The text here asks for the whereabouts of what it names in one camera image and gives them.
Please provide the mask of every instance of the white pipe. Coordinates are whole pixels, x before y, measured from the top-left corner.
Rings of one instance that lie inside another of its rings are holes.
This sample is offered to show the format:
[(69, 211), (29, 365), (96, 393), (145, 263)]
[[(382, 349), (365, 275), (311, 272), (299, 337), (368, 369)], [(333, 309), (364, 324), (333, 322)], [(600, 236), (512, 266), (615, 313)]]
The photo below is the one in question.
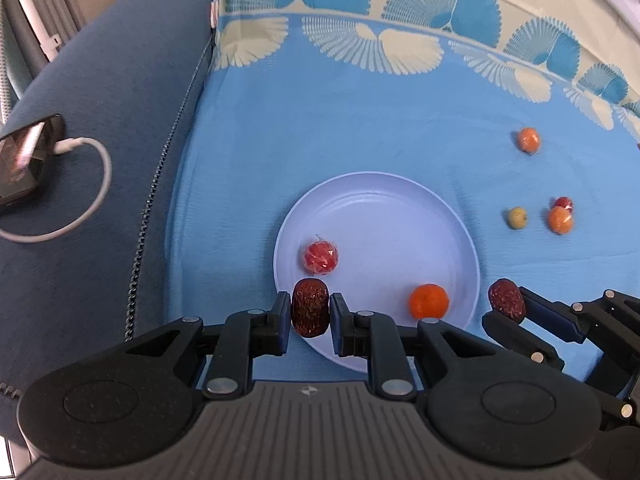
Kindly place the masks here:
[(27, 20), (29, 21), (31, 28), (33, 29), (36, 38), (40, 43), (40, 47), (44, 52), (44, 55), (47, 56), (47, 59), (49, 59), (49, 61), (52, 61), (58, 55), (56, 47), (60, 44), (59, 35), (49, 35), (40, 15), (38, 14), (38, 9), (36, 8), (33, 0), (19, 1), (20, 5), (22, 6), (22, 10), (24, 10), (25, 15), (27, 16)]
[(11, 113), (11, 83), (6, 72), (6, 57), (4, 51), (4, 8), (2, 0), (0, 0), (0, 119), (2, 124), (6, 124), (6, 120)]

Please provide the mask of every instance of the wrapped red fruit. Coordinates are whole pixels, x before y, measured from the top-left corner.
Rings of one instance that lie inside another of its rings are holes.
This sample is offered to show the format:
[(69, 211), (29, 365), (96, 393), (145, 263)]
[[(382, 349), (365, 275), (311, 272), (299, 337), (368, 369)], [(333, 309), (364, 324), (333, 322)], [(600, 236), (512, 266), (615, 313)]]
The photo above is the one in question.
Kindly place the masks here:
[(331, 242), (318, 240), (305, 249), (302, 261), (312, 274), (328, 274), (338, 265), (338, 249)]
[(561, 207), (567, 209), (569, 213), (574, 212), (574, 201), (567, 196), (561, 196), (554, 202), (554, 207)]
[(511, 280), (500, 278), (489, 287), (488, 295), (492, 309), (518, 324), (525, 318), (527, 311), (524, 299), (518, 286)]
[(304, 278), (291, 295), (291, 322), (302, 337), (322, 335), (329, 328), (329, 289), (322, 280)]

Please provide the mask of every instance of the smartphone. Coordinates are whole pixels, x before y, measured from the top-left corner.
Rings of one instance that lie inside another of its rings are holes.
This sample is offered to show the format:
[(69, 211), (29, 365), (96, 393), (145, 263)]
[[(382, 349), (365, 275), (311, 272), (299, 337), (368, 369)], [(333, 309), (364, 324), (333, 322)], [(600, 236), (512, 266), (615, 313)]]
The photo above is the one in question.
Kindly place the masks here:
[(0, 208), (42, 188), (53, 147), (64, 133), (64, 120), (53, 115), (20, 130), (0, 134)]

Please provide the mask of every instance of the small green fruit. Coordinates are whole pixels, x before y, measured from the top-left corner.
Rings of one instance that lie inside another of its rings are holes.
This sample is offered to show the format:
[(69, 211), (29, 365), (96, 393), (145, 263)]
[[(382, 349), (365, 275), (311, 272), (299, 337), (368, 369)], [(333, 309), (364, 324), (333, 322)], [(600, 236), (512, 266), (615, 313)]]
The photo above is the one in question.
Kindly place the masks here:
[(514, 207), (509, 211), (509, 227), (522, 229), (527, 225), (527, 212), (522, 207)]

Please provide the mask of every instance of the red fruit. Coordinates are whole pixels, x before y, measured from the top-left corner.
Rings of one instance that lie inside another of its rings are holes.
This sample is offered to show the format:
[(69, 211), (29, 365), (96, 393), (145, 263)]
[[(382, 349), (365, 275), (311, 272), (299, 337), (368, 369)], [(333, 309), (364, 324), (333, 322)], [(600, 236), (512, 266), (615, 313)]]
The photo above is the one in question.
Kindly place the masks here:
[(567, 209), (569, 213), (574, 212), (574, 201), (567, 196), (561, 196), (558, 200), (556, 200), (554, 202), (554, 207), (555, 206)]
[(518, 286), (511, 280), (500, 278), (489, 287), (489, 303), (491, 308), (500, 312), (516, 323), (525, 318), (524, 299)]
[(338, 249), (331, 242), (318, 240), (305, 249), (302, 261), (312, 274), (328, 274), (338, 265)]

